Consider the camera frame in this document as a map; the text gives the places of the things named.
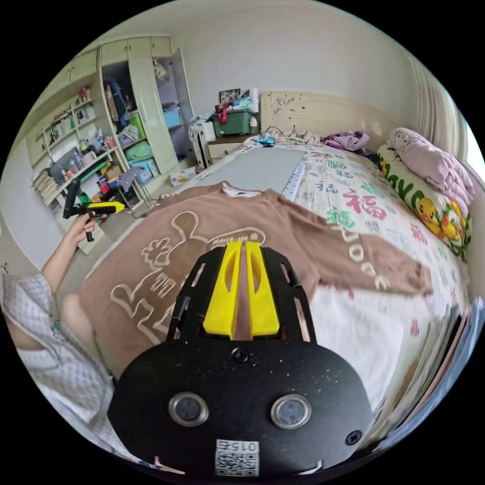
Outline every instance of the photo frame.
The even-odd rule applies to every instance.
[[[241,89],[226,89],[219,91],[219,104],[225,105],[241,96]]]

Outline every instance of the pink pillow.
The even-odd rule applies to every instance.
[[[475,190],[468,172],[453,155],[407,128],[391,130],[389,142],[412,172],[455,201],[464,218],[468,216]]]

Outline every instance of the grey board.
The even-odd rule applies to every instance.
[[[195,182],[192,187],[213,185],[227,180],[237,188],[282,193],[305,152],[279,147],[256,147],[240,153],[232,162]]]

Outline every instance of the screw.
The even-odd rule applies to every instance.
[[[232,351],[232,358],[238,364],[244,364],[249,360],[249,352],[245,349],[234,349]]]
[[[360,431],[352,431],[346,438],[345,438],[345,444],[347,446],[353,446],[356,445],[359,441],[360,438],[362,437],[362,433]]]

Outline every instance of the brown sweatshirt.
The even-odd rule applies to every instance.
[[[311,298],[316,285],[417,295],[430,271],[376,235],[327,222],[273,190],[228,182],[160,199],[79,290],[98,342],[120,373],[166,336],[175,299],[197,258],[231,240],[284,254]]]

